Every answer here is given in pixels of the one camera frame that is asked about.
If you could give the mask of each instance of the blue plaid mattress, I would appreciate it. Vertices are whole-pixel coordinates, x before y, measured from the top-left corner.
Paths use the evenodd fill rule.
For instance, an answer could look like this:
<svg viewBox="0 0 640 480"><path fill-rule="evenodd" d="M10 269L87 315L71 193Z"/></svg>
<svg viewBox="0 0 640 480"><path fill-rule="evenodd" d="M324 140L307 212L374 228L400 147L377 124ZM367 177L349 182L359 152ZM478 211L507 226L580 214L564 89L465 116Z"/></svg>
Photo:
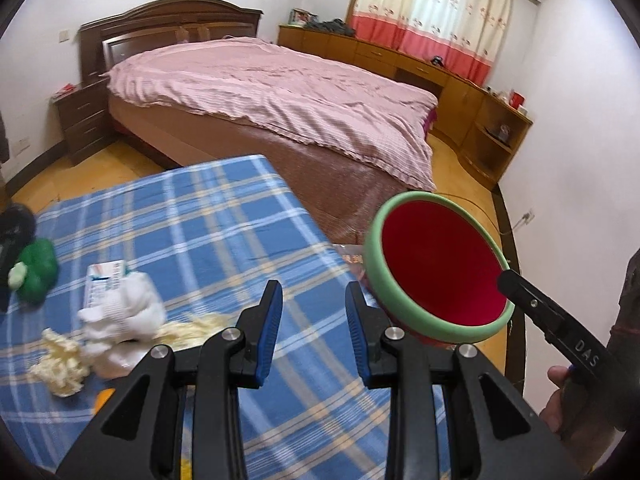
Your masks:
<svg viewBox="0 0 640 480"><path fill-rule="evenodd" d="M44 353L40 333L50 327L80 337L87 267L127 260L149 273L170 320L207 312L237 318L258 303L267 280L282 284L271 373L262 389L240 392L249 478L383 478L389 392L364 389L356 371L344 311L354 277L263 156L167 171L60 202L38 218L38 236L55 244L58 284L41 308L12 298L0 314L0 415L34 463L58 466L108 387L91 375L79 394L60 399L30 381L27 371ZM444 404L435 393L444 443ZM440 455L448 478L446 444Z"/></svg>

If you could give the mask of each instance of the screw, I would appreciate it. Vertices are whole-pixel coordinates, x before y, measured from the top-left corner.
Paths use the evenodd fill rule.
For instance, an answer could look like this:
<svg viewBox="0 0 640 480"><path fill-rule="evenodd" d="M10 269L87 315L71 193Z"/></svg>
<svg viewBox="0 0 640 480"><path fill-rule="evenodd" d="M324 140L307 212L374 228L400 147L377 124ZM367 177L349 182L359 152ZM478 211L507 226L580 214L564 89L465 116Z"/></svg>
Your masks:
<svg viewBox="0 0 640 480"><path fill-rule="evenodd" d="M225 341L235 341L241 335L242 335L242 332L240 332L240 329L236 327L225 328L222 331L222 339L224 339Z"/></svg>
<svg viewBox="0 0 640 480"><path fill-rule="evenodd" d="M460 348L458 348L458 352L460 352L460 355L462 355L462 357L466 357L467 359L471 359L478 355L478 349L475 346L469 344L460 345Z"/></svg>
<svg viewBox="0 0 640 480"><path fill-rule="evenodd" d="M153 359L164 359L168 353L169 347L167 345L158 345L151 349L151 357Z"/></svg>
<svg viewBox="0 0 640 480"><path fill-rule="evenodd" d="M385 330L385 335L391 341L400 341L404 337L404 330L399 326L390 326Z"/></svg>

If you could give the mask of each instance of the curtain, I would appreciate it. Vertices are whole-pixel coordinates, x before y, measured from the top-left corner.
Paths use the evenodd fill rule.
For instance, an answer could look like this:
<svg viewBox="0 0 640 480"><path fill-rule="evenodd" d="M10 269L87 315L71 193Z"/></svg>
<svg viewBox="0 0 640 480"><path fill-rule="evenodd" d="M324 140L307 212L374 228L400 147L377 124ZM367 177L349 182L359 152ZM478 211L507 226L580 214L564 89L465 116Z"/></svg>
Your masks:
<svg viewBox="0 0 640 480"><path fill-rule="evenodd" d="M352 26L361 40L431 60L478 86L489 74L512 0L357 0Z"/></svg>

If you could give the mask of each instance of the bowl rim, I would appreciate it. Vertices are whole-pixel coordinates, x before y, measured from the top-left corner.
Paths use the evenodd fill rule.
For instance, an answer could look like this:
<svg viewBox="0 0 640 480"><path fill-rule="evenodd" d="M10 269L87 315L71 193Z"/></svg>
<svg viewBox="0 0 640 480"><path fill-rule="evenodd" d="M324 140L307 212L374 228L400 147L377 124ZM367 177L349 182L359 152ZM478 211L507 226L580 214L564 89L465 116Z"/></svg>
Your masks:
<svg viewBox="0 0 640 480"><path fill-rule="evenodd" d="M364 247L364 266L373 292L380 298L385 308L388 309L401 322L412 330L447 343L471 343L488 339L500 332L511 316L514 305L505 299L505 305L500 316L491 323L479 326L459 325L446 321L431 312L427 312L415 303L400 287L386 264L382 249L382 228L386 218L393 210L407 202L432 202L447 207L462 216L482 236L485 243L492 250L502 270L509 269L509 263L502 254L500 247L494 242L489 233L478 221L458 204L444 198L441 195L426 191L409 191L401 193L389 199L380 208L371 224Z"/></svg>

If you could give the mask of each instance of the picture frame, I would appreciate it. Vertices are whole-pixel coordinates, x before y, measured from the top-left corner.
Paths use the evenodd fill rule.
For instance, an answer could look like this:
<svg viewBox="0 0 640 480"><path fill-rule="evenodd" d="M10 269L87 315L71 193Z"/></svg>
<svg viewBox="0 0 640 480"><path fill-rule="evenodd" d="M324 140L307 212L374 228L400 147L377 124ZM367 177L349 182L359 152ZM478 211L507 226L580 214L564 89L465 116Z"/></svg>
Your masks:
<svg viewBox="0 0 640 480"><path fill-rule="evenodd" d="M316 22L318 15L303 9L291 9L289 14L289 25L297 25L303 27L309 22Z"/></svg>

